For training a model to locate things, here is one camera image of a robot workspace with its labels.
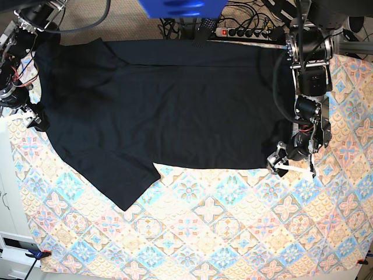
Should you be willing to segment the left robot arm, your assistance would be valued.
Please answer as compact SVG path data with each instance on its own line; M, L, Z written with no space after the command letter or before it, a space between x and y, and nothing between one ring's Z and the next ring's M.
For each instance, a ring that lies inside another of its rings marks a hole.
M325 1L296 1L295 7L297 16L286 34L287 51L275 63L272 86L275 105L298 130L288 143L278 142L276 151L267 158L267 168L280 177L292 170L313 180L316 171L312 157L320 148L327 148L332 139L326 95L333 89L330 60L333 36L347 15L328 7ZM293 114L284 108L279 96L279 68L284 57L291 62Z

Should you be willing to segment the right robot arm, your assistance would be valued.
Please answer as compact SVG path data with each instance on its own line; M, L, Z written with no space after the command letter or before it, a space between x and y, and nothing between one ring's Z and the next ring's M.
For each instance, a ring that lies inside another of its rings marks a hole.
M13 9L16 20L10 21L1 35L1 108L7 107L21 113L14 113L3 120L11 122L17 119L29 120L28 127L44 132L49 127L43 108L33 104L29 91L32 90L36 78L26 82L21 81L23 72L18 72L18 67L27 69L22 64L22 59L32 55L48 34L70 34L81 32L96 27L103 22L110 10L111 2L105 2L103 15L98 21L84 27L72 30L61 30L60 24L55 24L49 16L61 15L66 12L67 1L2 1L1 11Z

